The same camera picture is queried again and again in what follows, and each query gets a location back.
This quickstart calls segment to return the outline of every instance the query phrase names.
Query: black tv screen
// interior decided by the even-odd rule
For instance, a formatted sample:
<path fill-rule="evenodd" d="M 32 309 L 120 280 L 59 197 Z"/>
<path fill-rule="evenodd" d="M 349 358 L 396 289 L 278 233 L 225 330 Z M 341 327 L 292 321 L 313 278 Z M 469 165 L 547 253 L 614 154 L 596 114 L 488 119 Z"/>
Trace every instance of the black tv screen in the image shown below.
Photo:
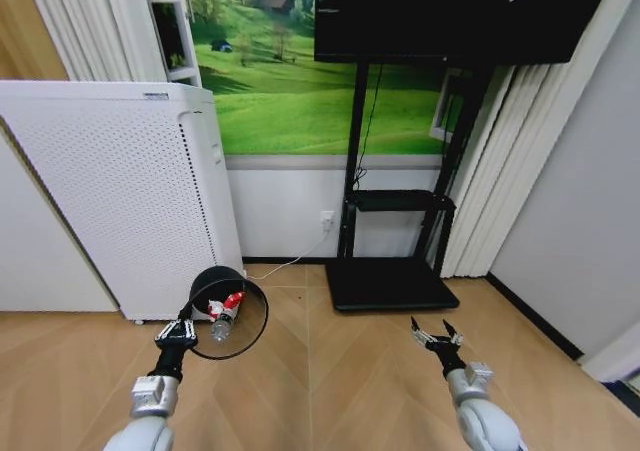
<path fill-rule="evenodd" d="M 600 0 L 316 0 L 315 59 L 558 63 Z"/>

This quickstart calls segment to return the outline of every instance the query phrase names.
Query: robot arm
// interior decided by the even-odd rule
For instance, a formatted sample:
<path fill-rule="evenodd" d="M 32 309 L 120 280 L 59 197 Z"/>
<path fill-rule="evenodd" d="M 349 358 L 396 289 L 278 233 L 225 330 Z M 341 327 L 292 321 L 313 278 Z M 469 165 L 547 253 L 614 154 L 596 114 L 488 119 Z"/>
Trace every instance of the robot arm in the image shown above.
<path fill-rule="evenodd" d="M 182 381 L 182 359 L 198 340 L 190 319 L 171 321 L 156 336 L 160 348 L 156 367 L 140 376 L 131 389 L 131 421 L 113 435 L 104 451 L 169 451 L 173 431 L 167 426 L 178 402 L 178 384 Z"/>
<path fill-rule="evenodd" d="M 442 363 L 465 442 L 473 451 L 526 451 L 518 426 L 489 401 L 487 387 L 493 372 L 482 363 L 466 365 L 458 356 L 462 336 L 446 321 L 444 325 L 449 336 L 432 336 L 411 318 L 416 341 L 436 353 Z"/>

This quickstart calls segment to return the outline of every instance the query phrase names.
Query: green landscape mural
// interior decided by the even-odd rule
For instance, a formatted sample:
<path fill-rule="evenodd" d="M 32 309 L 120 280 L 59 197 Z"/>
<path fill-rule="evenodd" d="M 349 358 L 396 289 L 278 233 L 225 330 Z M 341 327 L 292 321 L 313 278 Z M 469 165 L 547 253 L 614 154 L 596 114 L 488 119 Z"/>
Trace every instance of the green landscape mural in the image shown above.
<path fill-rule="evenodd" d="M 355 66 L 313 60 L 314 0 L 191 2 L 202 83 L 213 91 L 226 154 L 346 153 Z M 381 25 L 380 39 L 393 38 Z M 371 66 L 365 120 L 377 74 Z M 385 65 L 367 153 L 440 154 L 429 129 L 442 79 L 439 68 Z"/>

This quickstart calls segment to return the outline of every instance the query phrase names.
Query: wall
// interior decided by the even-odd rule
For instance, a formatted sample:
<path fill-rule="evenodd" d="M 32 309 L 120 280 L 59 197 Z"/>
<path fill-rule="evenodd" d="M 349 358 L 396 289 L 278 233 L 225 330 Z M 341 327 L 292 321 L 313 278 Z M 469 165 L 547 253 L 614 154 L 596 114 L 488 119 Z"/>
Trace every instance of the wall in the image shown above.
<path fill-rule="evenodd" d="M 0 126 L 0 310 L 115 306 Z"/>
<path fill-rule="evenodd" d="M 492 268 L 587 356 L 640 321 L 638 50 L 634 0 Z"/>
<path fill-rule="evenodd" d="M 435 170 L 370 170 L 362 188 L 431 189 Z M 320 212 L 335 211 L 331 234 L 309 256 L 335 256 L 344 171 L 229 171 L 244 256 L 295 257 L 322 236 Z M 406 256 L 413 250 L 422 213 L 358 214 L 358 256 Z"/>
<path fill-rule="evenodd" d="M 33 0 L 0 0 L 0 78 L 67 79 Z"/>

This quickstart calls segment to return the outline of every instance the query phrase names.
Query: white curtain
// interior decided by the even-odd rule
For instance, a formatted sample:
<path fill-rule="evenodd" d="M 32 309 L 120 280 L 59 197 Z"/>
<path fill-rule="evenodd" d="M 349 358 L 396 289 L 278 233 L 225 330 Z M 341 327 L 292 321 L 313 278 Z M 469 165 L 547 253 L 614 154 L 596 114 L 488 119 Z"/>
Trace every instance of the white curtain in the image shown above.
<path fill-rule="evenodd" d="M 630 2 L 602 0 L 571 62 L 499 70 L 454 186 L 443 277 L 489 272 Z"/>
<path fill-rule="evenodd" d="M 167 81 L 147 0 L 35 0 L 67 74 Z"/>

